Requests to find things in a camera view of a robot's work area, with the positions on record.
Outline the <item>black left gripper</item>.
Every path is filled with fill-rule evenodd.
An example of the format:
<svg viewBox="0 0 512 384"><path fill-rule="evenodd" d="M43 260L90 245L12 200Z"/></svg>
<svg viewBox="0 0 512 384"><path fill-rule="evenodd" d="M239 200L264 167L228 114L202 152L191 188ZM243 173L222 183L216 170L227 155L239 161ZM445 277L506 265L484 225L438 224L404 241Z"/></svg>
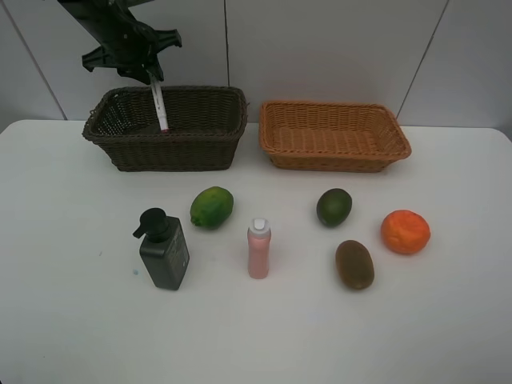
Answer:
<svg viewBox="0 0 512 384"><path fill-rule="evenodd" d="M84 27L99 43L99 47L82 56L82 66L89 72L96 68L116 69L119 76L149 85L150 74L160 82L164 74L158 54L171 47L180 47L180 33L155 30L141 22L120 22L108 26L92 22Z"/></svg>

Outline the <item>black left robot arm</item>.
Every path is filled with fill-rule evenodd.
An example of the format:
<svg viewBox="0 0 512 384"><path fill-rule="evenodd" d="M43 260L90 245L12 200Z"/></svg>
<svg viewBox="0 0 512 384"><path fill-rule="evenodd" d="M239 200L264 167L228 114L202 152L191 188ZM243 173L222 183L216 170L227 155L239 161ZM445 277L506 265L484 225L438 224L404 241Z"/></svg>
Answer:
<svg viewBox="0 0 512 384"><path fill-rule="evenodd" d="M59 3L98 43L82 56L89 72L115 69L119 76L146 85L164 80L158 54L182 45L177 30L156 30L136 19L130 8L141 1L60 1Z"/></svg>

